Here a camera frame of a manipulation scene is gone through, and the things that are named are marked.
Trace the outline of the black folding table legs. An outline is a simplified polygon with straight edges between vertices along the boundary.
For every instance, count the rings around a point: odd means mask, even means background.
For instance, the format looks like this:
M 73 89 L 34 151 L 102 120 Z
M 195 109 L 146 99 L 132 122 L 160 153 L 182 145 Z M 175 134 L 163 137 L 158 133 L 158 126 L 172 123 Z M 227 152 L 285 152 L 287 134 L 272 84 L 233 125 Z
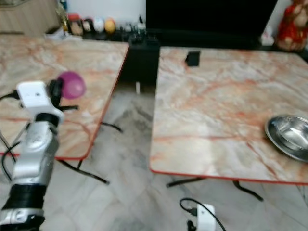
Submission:
M 183 184 L 186 184 L 186 183 L 193 183 L 193 182 L 198 182 L 198 181 L 201 181 L 201 180 L 205 180 L 206 178 L 201 178 L 201 177 L 197 177 L 197 178 L 188 178 L 188 179 L 181 179 L 181 180 L 175 180 L 175 181 L 172 181 L 172 182 L 169 182 L 167 183 L 167 188 L 170 188 L 170 187 L 174 187 L 174 186 L 178 186 L 178 185 L 183 185 Z M 247 189 L 245 187 L 243 187 L 241 184 L 240 184 L 240 181 L 239 180 L 232 180 L 233 182 L 233 185 L 240 191 L 244 192 L 244 193 L 247 193 L 247 194 L 250 194 L 251 196 L 255 197 L 257 200 L 259 200 L 260 202 L 263 202 L 264 201 L 264 198 L 262 198 L 262 196 L 260 196 L 259 194 L 257 194 L 256 192 L 254 191 L 251 191 L 250 189 Z
M 122 130 L 119 126 L 117 126 L 117 125 L 112 125 L 112 124 L 109 124 L 109 123 L 106 123 L 106 122 L 101 122 L 101 125 L 102 125 L 102 126 L 110 126 L 110 127 L 114 128 L 114 129 L 116 129 L 117 131 L 123 133 L 123 130 Z M 96 179 L 96 180 L 98 180 L 99 182 L 102 182 L 104 185 L 109 185 L 109 184 L 110 184 L 110 182 L 108 182 L 106 179 L 103 179 L 103 178 L 101 178 L 101 177 L 99 177 L 99 176 L 96 176 L 96 175 L 94 175 L 94 174 L 92 174 L 92 173 L 90 173 L 90 172 L 82 171 L 82 170 L 80 169 L 80 167 L 81 167 L 81 165 L 82 165 L 82 163 L 83 163 L 83 160 L 80 160 L 80 161 L 79 161 L 77 167 L 73 167 L 72 165 L 70 165 L 69 163 L 67 163 L 67 162 L 64 161 L 64 160 L 57 160 L 57 161 L 58 161 L 60 164 L 64 165 L 64 167 L 67 167 L 68 169 L 70 169 L 70 170 L 72 170 L 72 171 L 74 171 L 74 172 L 77 172 L 77 173 L 79 173 L 79 174 L 82 174 L 82 175 L 84 175 L 84 176 L 86 176 L 86 177 L 88 177 L 88 178 Z

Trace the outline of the yellow egg figure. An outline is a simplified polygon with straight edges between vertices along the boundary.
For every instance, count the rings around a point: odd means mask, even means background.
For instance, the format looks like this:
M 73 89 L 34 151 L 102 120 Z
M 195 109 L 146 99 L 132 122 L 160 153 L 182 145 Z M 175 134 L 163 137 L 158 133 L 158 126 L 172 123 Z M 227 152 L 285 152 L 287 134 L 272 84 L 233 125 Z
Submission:
M 116 31 L 116 22 L 112 18 L 106 18 L 103 27 L 107 34 L 113 34 Z

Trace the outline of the black and white egg figure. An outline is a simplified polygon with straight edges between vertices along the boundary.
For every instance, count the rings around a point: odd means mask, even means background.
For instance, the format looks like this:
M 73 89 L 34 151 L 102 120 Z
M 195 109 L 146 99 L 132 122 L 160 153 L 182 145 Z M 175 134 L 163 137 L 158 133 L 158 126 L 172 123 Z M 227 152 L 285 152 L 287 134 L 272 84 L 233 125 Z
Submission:
M 82 20 L 84 34 L 94 33 L 94 21 L 92 18 L 84 18 Z

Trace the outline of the red laughing Buddha statue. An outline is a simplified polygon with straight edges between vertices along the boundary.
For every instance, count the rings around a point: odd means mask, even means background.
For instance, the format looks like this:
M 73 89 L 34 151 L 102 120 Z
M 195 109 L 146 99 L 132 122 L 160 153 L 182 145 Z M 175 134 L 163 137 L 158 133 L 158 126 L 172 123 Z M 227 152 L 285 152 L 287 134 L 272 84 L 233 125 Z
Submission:
M 292 0 L 285 8 L 275 44 L 286 52 L 305 49 L 308 45 L 308 0 Z

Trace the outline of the purple plastic bowl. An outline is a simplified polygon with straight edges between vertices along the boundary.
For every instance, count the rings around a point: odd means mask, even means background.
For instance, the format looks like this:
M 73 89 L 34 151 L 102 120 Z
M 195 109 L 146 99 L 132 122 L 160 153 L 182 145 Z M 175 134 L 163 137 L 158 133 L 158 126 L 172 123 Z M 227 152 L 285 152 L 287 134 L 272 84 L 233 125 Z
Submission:
M 62 81 L 62 97 L 74 100 L 82 97 L 86 92 L 86 84 L 75 71 L 65 71 L 57 78 Z

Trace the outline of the black television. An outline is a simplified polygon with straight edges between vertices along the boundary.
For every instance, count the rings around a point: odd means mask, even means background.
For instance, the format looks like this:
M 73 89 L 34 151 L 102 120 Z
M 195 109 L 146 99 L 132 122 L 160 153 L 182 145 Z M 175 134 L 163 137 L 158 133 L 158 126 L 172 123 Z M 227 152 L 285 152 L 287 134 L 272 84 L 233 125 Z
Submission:
M 278 0 L 146 0 L 152 29 L 257 35 Z

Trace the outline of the red-lidded jar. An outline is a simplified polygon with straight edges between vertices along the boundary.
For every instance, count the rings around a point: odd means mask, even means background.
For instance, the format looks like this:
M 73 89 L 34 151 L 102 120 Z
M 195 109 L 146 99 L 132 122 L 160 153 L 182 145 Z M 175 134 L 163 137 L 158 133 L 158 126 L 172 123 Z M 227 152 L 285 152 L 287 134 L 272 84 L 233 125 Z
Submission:
M 83 35 L 83 22 L 81 21 L 81 17 L 76 13 L 69 13 L 67 18 L 70 34 L 81 37 Z

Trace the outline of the stainless steel bowl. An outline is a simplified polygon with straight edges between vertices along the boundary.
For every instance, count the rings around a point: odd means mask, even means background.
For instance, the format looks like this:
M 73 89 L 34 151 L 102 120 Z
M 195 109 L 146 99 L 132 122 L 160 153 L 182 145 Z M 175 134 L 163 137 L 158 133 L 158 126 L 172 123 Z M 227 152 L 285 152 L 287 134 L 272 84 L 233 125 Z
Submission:
M 291 150 L 308 151 L 308 119 L 295 115 L 280 115 L 271 119 L 275 134 Z

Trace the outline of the light wooden cabinet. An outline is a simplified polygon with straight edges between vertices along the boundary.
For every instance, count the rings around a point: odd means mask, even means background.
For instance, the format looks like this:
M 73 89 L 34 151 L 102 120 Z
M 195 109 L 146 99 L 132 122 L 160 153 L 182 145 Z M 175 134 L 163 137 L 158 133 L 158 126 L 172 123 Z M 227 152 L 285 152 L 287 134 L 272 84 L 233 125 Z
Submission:
M 60 25 L 57 0 L 1 0 L 0 32 L 42 36 Z

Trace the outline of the black phone stand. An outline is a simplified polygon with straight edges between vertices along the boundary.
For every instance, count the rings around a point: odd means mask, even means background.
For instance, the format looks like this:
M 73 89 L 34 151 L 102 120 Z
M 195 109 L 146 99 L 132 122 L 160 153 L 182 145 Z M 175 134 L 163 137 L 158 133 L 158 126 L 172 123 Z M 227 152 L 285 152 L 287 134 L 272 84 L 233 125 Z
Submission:
M 185 64 L 187 67 L 200 66 L 201 51 L 190 51 L 185 57 Z

